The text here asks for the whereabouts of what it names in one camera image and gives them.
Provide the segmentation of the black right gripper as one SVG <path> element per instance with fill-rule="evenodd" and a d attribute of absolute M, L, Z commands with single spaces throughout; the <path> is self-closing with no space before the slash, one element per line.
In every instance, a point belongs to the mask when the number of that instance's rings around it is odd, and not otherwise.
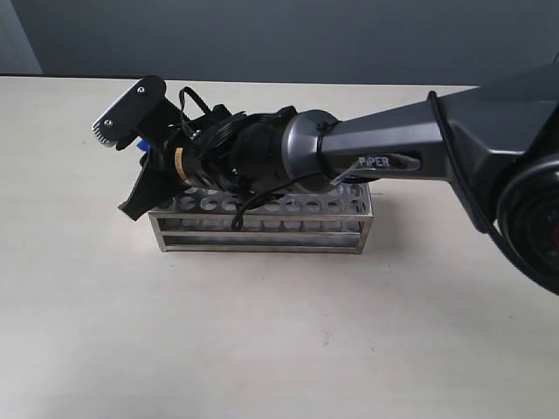
<path fill-rule="evenodd" d="M 190 186 L 242 192 L 245 180 L 231 158 L 244 127 L 243 117 L 148 120 L 149 151 L 139 160 L 141 172 L 118 209 L 138 220 Z"/>

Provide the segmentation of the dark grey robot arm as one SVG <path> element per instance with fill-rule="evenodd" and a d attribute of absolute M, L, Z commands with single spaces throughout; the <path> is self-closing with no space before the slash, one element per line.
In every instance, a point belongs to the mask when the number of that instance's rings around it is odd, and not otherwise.
<path fill-rule="evenodd" d="M 200 105 L 186 116 L 164 81 L 141 79 L 108 113 L 118 149 L 148 149 L 121 210 L 137 219 L 189 186 L 237 198 L 245 213 L 288 193 L 381 179 L 448 183 L 474 227 L 549 292 L 558 290 L 558 67 L 549 64 L 353 120 L 286 106 L 271 113 Z"/>

